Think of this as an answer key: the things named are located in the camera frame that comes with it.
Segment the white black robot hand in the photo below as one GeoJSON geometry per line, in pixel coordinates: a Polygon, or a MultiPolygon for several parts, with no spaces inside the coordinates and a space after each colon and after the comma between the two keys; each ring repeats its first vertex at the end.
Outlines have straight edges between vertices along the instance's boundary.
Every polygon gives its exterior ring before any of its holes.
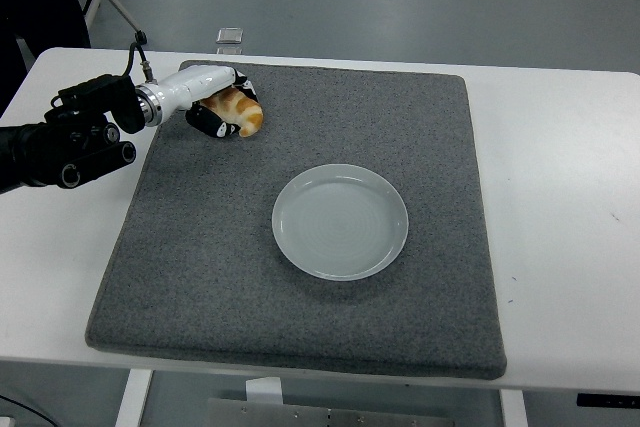
{"type": "Polygon", "coordinates": [[[264,122],[251,81],[228,66],[191,65],[153,85],[149,98],[149,124],[159,125],[183,111],[189,125],[214,138],[247,138],[264,122]]]}

